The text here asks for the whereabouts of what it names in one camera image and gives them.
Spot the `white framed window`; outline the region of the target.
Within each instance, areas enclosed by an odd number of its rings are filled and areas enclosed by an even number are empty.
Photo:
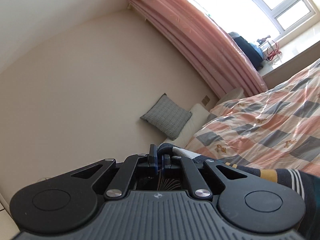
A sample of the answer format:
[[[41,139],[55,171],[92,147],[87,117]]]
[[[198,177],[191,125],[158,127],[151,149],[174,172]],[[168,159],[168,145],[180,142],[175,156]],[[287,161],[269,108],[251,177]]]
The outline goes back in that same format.
[[[236,32],[249,42],[265,37],[277,41],[316,15],[308,0],[188,1],[225,32]]]

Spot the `pink curtain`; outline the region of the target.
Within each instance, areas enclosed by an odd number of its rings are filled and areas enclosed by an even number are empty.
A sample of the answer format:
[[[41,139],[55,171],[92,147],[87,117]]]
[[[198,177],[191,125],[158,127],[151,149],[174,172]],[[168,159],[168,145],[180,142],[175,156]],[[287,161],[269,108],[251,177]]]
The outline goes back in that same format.
[[[246,96],[267,91],[236,42],[187,0],[128,0],[188,60],[218,98],[235,88]]]

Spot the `pink grey checkered quilt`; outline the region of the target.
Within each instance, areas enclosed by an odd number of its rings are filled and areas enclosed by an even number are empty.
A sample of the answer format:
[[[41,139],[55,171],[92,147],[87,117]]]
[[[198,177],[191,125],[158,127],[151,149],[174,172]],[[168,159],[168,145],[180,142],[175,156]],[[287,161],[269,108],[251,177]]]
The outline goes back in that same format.
[[[271,90],[214,107],[186,148],[231,164],[318,176],[319,62]]]

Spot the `grey plaid cushion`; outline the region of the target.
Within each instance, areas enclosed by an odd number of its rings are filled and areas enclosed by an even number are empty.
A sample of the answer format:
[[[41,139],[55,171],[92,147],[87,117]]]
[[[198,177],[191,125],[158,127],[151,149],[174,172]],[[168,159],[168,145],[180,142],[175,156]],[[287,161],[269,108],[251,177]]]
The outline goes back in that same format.
[[[140,119],[155,126],[170,140],[175,140],[192,115],[190,111],[186,111],[174,103],[164,93]]]

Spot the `navy striped shirt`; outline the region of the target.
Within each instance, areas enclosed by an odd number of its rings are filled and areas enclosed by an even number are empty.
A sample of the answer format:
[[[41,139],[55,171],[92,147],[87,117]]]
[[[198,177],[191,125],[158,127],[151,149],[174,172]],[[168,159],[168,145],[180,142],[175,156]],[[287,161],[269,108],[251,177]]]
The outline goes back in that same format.
[[[173,155],[190,158],[212,200],[189,196],[162,174]],[[176,188],[162,192],[157,209],[167,239],[319,239],[319,178],[292,169],[233,168],[172,144],[157,148],[158,171]]]

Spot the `dark blue bag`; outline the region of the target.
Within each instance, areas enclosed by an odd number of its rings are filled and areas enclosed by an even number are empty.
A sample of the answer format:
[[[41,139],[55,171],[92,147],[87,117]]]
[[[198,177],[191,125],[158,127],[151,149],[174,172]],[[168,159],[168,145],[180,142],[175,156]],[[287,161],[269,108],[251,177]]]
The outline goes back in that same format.
[[[264,56],[261,49],[258,48],[255,44],[247,42],[241,35],[236,32],[230,32],[228,34],[248,57],[253,67],[256,70],[261,70],[263,68],[264,61]]]

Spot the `white pillow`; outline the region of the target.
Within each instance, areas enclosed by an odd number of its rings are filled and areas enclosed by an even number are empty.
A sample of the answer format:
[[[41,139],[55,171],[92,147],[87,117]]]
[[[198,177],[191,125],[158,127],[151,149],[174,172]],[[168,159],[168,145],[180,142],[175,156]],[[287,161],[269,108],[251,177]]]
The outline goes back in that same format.
[[[163,143],[170,143],[181,148],[187,146],[193,135],[206,123],[209,115],[209,112],[199,103],[193,105],[190,112],[192,116],[182,128],[179,136],[175,140],[167,138]]]

